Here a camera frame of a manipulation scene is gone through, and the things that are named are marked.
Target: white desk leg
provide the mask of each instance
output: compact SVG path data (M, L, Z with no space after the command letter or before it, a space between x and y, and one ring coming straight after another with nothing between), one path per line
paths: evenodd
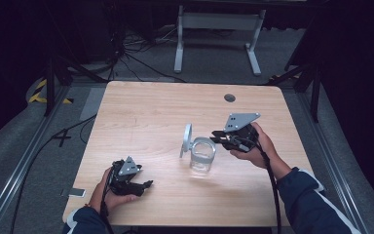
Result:
M253 69L253 74L255 76L259 76L262 73L260 71L259 63L257 62L256 54L254 53L254 48L256 47L257 38L259 37L260 29L262 27L265 14L266 14L265 10L260 11L259 19L257 20L257 23L254 26L253 39L251 40L251 44L250 43L245 44L248 59L250 60L251 68Z
M178 24L177 24L177 51L175 52L175 62L174 62L174 72L180 73L181 66L183 64L183 49L184 49L184 42L183 42L183 6L179 6L178 8Z

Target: dark blue jacket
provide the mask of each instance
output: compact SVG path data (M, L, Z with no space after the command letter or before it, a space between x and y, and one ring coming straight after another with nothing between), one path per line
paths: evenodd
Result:
M323 186L307 171L294 168L278 181L286 216L297 234L359 233L348 219L323 195ZM84 207L72 212L62 233L105 233L99 214Z

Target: silver triangular bracket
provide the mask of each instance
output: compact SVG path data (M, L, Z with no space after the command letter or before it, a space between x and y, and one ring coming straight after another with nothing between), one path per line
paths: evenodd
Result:
M131 156L129 156L120 170L120 176L136 174L139 172L139 167L135 164Z
M232 113L227 119L224 133L230 133L240 130L242 127L248 125L260 117L260 113Z

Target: gray carpet floor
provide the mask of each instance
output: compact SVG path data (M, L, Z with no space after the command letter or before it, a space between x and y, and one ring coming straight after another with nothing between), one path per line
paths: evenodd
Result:
M183 79L187 83L258 85L266 83L272 75L284 73L284 66L302 37L304 30L263 30L256 46L256 55L262 70L261 76L252 74L243 48L246 32L219 32L192 30L185 34L185 52L182 72L173 73L176 43L169 37L166 43L145 52L132 53L133 57L145 62L163 74ZM101 62L86 65L87 68L101 66ZM114 68L114 80L176 82L159 74L133 58L122 57ZM105 79L109 71L98 74ZM293 81L280 84L286 103L302 139L317 178L326 186L327 197L342 212L344 203L338 195L334 182L326 168L323 152L315 137L310 116L304 113L300 96L309 98L309 91L296 94L289 89ZM31 86L25 99L29 99L36 84ZM92 82L87 77L75 77L66 97L73 98L71 104L61 104L56 110L48 129L39 145L52 135L96 114L105 85ZM16 118L0 131L0 194L14 171L38 126L44 121L45 103L31 102ZM319 98L319 127L326 138L332 155L343 172L355 196L357 208L364 219L368 233L374 233L374 191L363 176L355 155L347 144L338 124L325 90ZM78 171L86 142L94 121L68 131L67 139L60 147L60 140L51 140L37 156L26 179L21 194L15 233L59 233L62 229L62 214L67 198L60 195L69 189ZM0 233L9 233L19 193L10 199L10 205L0 216ZM122 233L128 227L114 227ZM292 233L284 228L283 233Z

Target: wooden table top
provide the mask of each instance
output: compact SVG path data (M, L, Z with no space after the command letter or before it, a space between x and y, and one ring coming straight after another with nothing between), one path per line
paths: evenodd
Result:
M234 102L224 99L236 97ZM154 180L135 202L110 212L113 225L276 226L266 170L238 160L217 145L206 175L191 171L190 152L179 158L186 124L195 137L222 130L230 113L259 112L259 125L290 167L312 170L289 110L276 87L180 83L110 82L63 219L90 201L95 185L113 161L131 156L142 170L132 182ZM288 225L280 201L283 225Z

